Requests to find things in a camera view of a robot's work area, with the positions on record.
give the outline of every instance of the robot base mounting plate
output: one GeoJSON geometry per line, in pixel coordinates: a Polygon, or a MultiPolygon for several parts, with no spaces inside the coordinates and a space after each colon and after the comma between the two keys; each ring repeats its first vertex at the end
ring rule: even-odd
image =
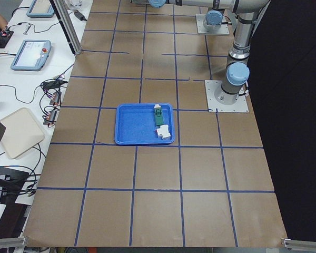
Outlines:
{"type": "Polygon", "coordinates": [[[228,26],[226,24],[214,26],[213,29],[209,31],[207,28],[204,27],[204,24],[203,24],[204,19],[205,19],[204,14],[196,14],[195,19],[196,19],[198,34],[217,35],[217,36],[230,35],[230,31],[228,30],[228,26]]]}
{"type": "MultiPolygon", "coordinates": [[[[238,100],[232,105],[225,105],[220,103],[214,97],[214,92],[217,87],[221,85],[222,81],[219,80],[205,80],[207,105],[209,112],[244,112],[248,113],[248,105],[245,96],[240,96],[238,100]]],[[[240,90],[240,94],[244,93],[243,88],[240,90]]]]}

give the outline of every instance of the small electronic component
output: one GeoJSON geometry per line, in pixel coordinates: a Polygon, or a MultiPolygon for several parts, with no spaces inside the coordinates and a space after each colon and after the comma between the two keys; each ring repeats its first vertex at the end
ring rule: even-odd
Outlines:
{"type": "Polygon", "coordinates": [[[81,21],[87,21],[85,16],[79,11],[74,12],[74,15],[75,15],[75,17],[77,17],[81,21]]]}
{"type": "Polygon", "coordinates": [[[49,104],[57,106],[60,105],[61,103],[61,91],[55,91],[51,97],[51,101],[49,102],[49,104]]]}
{"type": "Polygon", "coordinates": [[[57,116],[57,111],[56,110],[47,112],[47,115],[44,117],[43,124],[44,125],[48,125],[48,126],[55,125],[55,123],[56,123],[56,116],[57,116]]]}
{"type": "Polygon", "coordinates": [[[163,112],[159,104],[156,104],[154,106],[154,120],[156,122],[157,127],[164,124],[163,112]]]}
{"type": "Polygon", "coordinates": [[[169,132],[169,125],[161,125],[156,129],[158,137],[161,137],[163,140],[169,139],[171,134],[169,132]]]}
{"type": "Polygon", "coordinates": [[[24,35],[27,35],[28,34],[28,31],[29,31],[29,29],[31,28],[31,24],[28,24],[27,25],[27,27],[26,27],[26,30],[25,30],[25,32],[23,33],[24,35]]]}

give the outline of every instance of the table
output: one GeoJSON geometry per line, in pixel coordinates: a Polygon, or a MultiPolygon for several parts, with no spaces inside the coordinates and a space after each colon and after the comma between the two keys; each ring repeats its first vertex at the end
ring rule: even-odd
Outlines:
{"type": "MultiPolygon", "coordinates": [[[[23,0],[20,6],[30,6],[32,0],[23,0]]],[[[84,1],[81,12],[85,17],[88,17],[91,8],[92,0],[84,1]]],[[[79,21],[74,15],[71,15],[71,20],[75,27],[77,36],[81,40],[86,22],[79,21]]],[[[15,25],[19,22],[29,22],[35,24],[35,30],[43,31],[48,29],[51,25],[58,22],[56,16],[52,18],[29,18],[26,16],[26,9],[19,9],[15,12],[14,16],[9,22],[9,26],[15,25]]],[[[17,97],[22,101],[31,101],[33,98],[34,89],[40,85],[40,83],[46,79],[53,78],[65,71],[75,61],[75,56],[72,54],[65,35],[60,25],[55,25],[49,31],[44,33],[34,33],[33,28],[28,31],[27,35],[24,35],[26,25],[22,24],[14,26],[11,31],[14,31],[13,37],[3,49],[0,49],[0,53],[16,53],[23,40],[35,39],[35,40],[50,40],[52,42],[52,51],[50,56],[41,71],[28,72],[28,71],[13,71],[10,69],[10,65],[13,61],[13,56],[0,56],[0,85],[11,85],[17,89],[17,97]]],[[[71,73],[69,69],[65,73],[65,79],[68,80],[71,73]]],[[[11,114],[19,108],[25,107],[31,110],[31,112],[38,119],[40,125],[43,123],[42,113],[39,107],[39,101],[43,95],[41,89],[38,89],[35,93],[35,99],[30,104],[23,104],[15,99],[14,89],[11,87],[0,87],[0,119],[11,114]]],[[[43,107],[49,104],[48,99],[43,99],[41,105],[43,107]]],[[[49,143],[54,129],[43,126],[45,132],[45,139],[40,143],[42,151],[47,154],[49,143]]],[[[0,153],[4,152],[3,147],[0,144],[0,153]]],[[[38,161],[38,151],[30,149],[16,159],[10,159],[6,155],[0,156],[0,166],[2,165],[21,165],[33,168],[38,161]]],[[[36,168],[36,173],[42,172],[44,159],[36,168]]],[[[34,196],[27,197],[26,195],[19,196],[16,200],[17,203],[23,203],[31,205],[34,196]]],[[[4,210],[4,205],[0,205],[0,217],[4,210]]]]}
{"type": "Polygon", "coordinates": [[[280,247],[286,237],[251,102],[207,111],[233,37],[197,7],[95,1],[24,235],[30,246],[280,247]],[[171,145],[114,142],[121,103],[170,103],[171,145]]]}

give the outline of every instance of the black background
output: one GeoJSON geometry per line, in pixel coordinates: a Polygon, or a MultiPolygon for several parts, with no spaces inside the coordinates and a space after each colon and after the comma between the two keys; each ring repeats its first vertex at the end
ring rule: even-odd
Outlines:
{"type": "Polygon", "coordinates": [[[272,0],[248,65],[288,238],[316,241],[316,1],[272,0]]]}

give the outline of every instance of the blue tray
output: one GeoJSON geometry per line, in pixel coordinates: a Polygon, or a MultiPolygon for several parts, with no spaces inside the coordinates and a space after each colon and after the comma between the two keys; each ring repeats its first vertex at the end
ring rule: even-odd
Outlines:
{"type": "Polygon", "coordinates": [[[118,145],[170,144],[174,142],[172,106],[160,103],[164,124],[169,125],[170,139],[157,136],[154,121],[156,104],[120,104],[116,111],[115,142],[118,145]]]}

